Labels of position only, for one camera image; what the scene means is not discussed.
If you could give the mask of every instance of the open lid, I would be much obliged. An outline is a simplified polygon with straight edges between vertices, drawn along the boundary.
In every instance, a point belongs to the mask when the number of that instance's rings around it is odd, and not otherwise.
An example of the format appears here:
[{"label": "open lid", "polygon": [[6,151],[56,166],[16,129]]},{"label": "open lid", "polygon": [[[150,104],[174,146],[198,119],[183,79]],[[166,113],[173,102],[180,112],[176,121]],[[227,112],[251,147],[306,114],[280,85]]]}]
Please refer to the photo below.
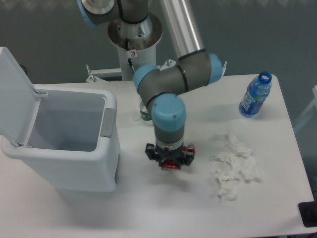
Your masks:
[{"label": "open lid", "polygon": [[13,145],[26,146],[40,97],[8,48],[0,47],[0,132]]}]

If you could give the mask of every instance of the silver metal pole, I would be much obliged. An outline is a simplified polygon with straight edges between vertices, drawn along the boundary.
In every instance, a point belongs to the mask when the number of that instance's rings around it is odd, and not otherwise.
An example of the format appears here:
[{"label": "silver metal pole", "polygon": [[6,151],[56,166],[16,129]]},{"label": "silver metal pole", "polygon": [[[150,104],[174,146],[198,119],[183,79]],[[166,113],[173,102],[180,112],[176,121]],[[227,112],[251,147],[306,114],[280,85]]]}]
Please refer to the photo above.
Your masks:
[{"label": "silver metal pole", "polygon": [[177,57],[204,48],[191,5],[188,0],[161,0]]}]

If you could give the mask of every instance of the gray handle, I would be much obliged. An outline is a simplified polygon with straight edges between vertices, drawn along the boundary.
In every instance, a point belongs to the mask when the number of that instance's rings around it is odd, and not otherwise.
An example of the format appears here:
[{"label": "gray handle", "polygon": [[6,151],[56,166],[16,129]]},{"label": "gray handle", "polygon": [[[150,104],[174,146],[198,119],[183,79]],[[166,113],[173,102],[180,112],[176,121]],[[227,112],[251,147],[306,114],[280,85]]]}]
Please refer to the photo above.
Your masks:
[{"label": "gray handle", "polygon": [[116,110],[113,108],[106,108],[104,112],[104,119],[101,126],[100,136],[111,138],[115,118]]}]

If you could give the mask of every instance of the white table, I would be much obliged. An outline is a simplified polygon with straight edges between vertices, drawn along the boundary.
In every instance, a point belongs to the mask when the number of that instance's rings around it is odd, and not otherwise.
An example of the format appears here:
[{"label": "white table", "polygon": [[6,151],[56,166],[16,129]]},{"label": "white table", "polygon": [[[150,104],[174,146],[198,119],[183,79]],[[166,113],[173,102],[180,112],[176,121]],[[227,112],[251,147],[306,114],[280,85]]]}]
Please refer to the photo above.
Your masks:
[{"label": "white table", "polygon": [[[139,99],[132,82],[69,84],[117,96],[122,149],[117,189],[58,191],[0,152],[0,237],[234,238],[317,231],[303,226],[297,207],[313,196],[276,77],[256,118],[238,112],[253,77],[227,76],[181,95],[185,142],[196,145],[196,157],[191,166],[172,172],[160,170],[144,153],[146,143],[155,142],[154,130],[131,119]],[[237,199],[221,202],[213,173],[219,164],[210,156],[225,149],[228,128],[253,149],[262,181],[239,182]]]}]

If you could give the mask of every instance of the tissue paper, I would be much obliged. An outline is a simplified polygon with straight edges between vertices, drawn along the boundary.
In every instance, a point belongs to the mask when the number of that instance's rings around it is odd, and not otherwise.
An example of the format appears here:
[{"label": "tissue paper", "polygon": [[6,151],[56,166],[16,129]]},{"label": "tissue paper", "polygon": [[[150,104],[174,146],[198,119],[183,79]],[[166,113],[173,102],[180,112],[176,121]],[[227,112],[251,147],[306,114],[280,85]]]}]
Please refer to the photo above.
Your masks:
[{"label": "tissue paper", "polygon": [[253,180],[260,178],[260,174],[258,171],[258,163],[253,156],[250,156],[243,161],[243,164],[241,165],[241,173],[245,180]]},{"label": "tissue paper", "polygon": [[228,133],[231,149],[236,153],[237,156],[249,157],[252,150],[246,145],[246,143],[238,141],[236,135]]},{"label": "tissue paper", "polygon": [[229,171],[217,170],[215,175],[219,180],[219,196],[222,201],[234,200],[237,196],[237,180],[243,177],[245,181],[260,179],[258,163],[252,150],[244,142],[237,139],[233,133],[228,133],[232,152],[220,152],[214,157],[230,165]]},{"label": "tissue paper", "polygon": [[223,181],[219,189],[219,196],[222,201],[234,200],[237,196],[237,186],[234,181]]}]

